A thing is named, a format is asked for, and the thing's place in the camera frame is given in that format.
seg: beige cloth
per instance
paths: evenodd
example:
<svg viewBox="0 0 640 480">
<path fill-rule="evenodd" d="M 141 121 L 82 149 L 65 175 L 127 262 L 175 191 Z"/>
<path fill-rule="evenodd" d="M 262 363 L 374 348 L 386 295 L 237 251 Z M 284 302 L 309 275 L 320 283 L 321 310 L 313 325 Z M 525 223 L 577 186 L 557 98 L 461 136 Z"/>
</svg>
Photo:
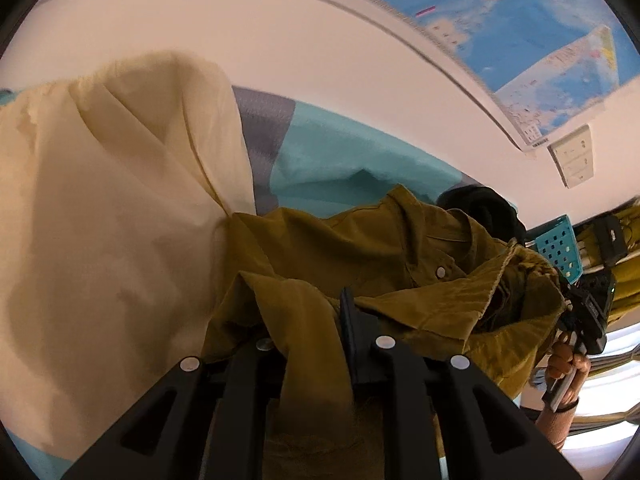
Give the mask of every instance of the beige cloth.
<svg viewBox="0 0 640 480">
<path fill-rule="evenodd" d="M 0 108 L 0 418 L 74 460 L 198 354 L 225 218 L 255 213 L 215 64 L 171 53 Z"/>
</svg>

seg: white switch panel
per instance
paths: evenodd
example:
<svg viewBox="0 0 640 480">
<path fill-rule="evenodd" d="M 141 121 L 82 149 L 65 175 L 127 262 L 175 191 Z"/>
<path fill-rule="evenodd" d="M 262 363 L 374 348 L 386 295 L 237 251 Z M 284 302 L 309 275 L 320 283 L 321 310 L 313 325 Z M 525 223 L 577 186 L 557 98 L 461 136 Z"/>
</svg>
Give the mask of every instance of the white switch panel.
<svg viewBox="0 0 640 480">
<path fill-rule="evenodd" d="M 553 143 L 549 150 L 565 186 L 575 187 L 593 176 L 593 145 L 588 125 Z"/>
</svg>

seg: perforated basket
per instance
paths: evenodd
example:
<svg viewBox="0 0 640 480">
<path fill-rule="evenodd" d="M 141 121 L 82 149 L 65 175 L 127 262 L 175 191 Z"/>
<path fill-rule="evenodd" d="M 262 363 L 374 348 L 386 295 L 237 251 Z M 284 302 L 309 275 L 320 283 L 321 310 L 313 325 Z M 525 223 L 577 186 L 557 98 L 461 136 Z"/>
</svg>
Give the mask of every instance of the perforated basket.
<svg viewBox="0 0 640 480">
<path fill-rule="evenodd" d="M 582 275 L 582 262 L 569 217 L 563 215 L 543 227 L 542 234 L 538 234 L 539 229 L 535 230 L 535 250 L 549 260 L 569 283 L 575 283 Z"/>
</svg>

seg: metal rivet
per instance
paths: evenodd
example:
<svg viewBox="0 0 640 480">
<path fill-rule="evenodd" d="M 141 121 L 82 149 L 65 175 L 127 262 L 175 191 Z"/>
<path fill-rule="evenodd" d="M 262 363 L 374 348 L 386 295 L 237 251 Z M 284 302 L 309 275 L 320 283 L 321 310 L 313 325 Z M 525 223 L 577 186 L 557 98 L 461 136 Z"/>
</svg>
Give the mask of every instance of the metal rivet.
<svg viewBox="0 0 640 480">
<path fill-rule="evenodd" d="M 200 367 L 200 360 L 197 357 L 185 357 L 180 361 L 180 368 L 183 372 L 193 372 Z"/>
<path fill-rule="evenodd" d="M 396 346 L 396 340 L 389 335 L 381 335 L 376 338 L 376 346 L 385 350 L 389 350 Z"/>
<path fill-rule="evenodd" d="M 451 366 L 457 368 L 458 370 L 466 370 L 469 368 L 470 362 L 469 359 L 464 357 L 463 355 L 454 355 L 451 358 Z"/>
<path fill-rule="evenodd" d="M 260 352 L 268 352 L 269 350 L 273 350 L 273 348 L 275 347 L 275 345 L 273 344 L 273 339 L 271 339 L 270 337 L 265 337 L 264 339 L 260 339 L 256 344 L 255 347 L 260 351 Z"/>
</svg>

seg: map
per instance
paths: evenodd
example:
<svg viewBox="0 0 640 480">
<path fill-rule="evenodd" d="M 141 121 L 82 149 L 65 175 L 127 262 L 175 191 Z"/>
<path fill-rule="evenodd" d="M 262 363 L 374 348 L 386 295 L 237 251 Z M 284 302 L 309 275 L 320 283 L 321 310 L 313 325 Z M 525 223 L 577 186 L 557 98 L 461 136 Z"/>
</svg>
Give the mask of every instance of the map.
<svg viewBox="0 0 640 480">
<path fill-rule="evenodd" d="M 383 0 L 463 61 L 527 144 L 640 74 L 604 0 Z"/>
</svg>

